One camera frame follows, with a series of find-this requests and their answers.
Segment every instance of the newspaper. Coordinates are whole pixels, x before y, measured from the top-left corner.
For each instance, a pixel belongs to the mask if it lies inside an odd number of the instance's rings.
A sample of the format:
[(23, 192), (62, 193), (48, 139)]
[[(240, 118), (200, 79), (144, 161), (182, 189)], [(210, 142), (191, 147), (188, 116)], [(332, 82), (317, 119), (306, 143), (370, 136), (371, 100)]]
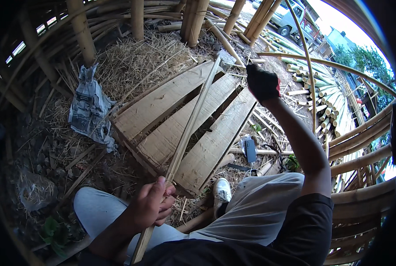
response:
[[(71, 123), (71, 129), (86, 136), (90, 135), (90, 132), (115, 104), (115, 101), (111, 101), (102, 92), (102, 87), (93, 77), (98, 64), (89, 68), (81, 66), (80, 83), (69, 108), (68, 122)], [(106, 151), (110, 153), (117, 149), (111, 134), (111, 122), (106, 119), (100, 123), (91, 138), (96, 142), (106, 144)]]

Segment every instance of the white pickup truck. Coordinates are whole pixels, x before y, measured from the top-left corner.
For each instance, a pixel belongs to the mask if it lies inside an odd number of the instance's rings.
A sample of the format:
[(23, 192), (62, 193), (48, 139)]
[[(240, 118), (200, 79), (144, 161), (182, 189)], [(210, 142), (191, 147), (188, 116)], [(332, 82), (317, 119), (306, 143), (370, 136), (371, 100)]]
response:
[[(262, 0), (255, 0), (252, 3), (253, 8), (258, 9), (261, 2)], [(306, 18), (306, 8), (301, 2), (300, 4), (291, 0), (289, 0), (289, 2), (291, 3), (292, 9), (297, 16), (298, 21), (300, 21), (306, 42), (312, 43), (319, 33), (319, 28), (312, 21), (312, 19), (310, 19), (310, 16), (307, 16), (308, 19)], [(275, 13), (270, 19), (270, 22), (278, 27), (277, 32), (279, 35), (284, 37), (293, 35), (294, 39), (297, 40), (297, 45), (302, 46), (302, 40), (300, 39), (294, 19), (285, 3), (285, 0), (280, 3), (279, 7), (276, 9)]]

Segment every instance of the white sneaker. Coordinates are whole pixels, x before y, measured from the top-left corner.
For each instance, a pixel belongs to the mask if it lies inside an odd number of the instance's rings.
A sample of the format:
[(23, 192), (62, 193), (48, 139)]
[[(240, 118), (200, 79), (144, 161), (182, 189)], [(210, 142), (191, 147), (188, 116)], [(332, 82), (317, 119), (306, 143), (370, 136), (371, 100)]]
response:
[(219, 178), (214, 183), (214, 217), (217, 219), (217, 211), (224, 202), (229, 202), (232, 199), (232, 192), (230, 190), (229, 182), (226, 178)]

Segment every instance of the truck wheel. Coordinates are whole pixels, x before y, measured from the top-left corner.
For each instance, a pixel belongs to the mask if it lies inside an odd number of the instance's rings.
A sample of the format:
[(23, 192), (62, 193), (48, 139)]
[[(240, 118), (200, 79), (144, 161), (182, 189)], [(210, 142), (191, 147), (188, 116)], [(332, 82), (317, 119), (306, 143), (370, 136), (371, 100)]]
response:
[(291, 28), (288, 25), (286, 25), (286, 26), (278, 29), (278, 34), (282, 37), (286, 37), (289, 35), (290, 31), (291, 31)]

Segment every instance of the hay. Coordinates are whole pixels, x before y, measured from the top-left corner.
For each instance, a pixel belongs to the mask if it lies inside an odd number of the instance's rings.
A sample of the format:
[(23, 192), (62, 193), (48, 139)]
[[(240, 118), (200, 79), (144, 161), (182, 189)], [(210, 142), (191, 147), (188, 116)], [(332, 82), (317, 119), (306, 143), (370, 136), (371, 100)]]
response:
[[(156, 66), (183, 48), (184, 44), (174, 33), (148, 33), (145, 35), (145, 40), (140, 42), (136, 42), (133, 38), (118, 40), (105, 51), (105, 59), (100, 59), (95, 74), (96, 80), (111, 100), (119, 101)], [(127, 97), (126, 102), (194, 63), (188, 49), (184, 49), (142, 82)]]

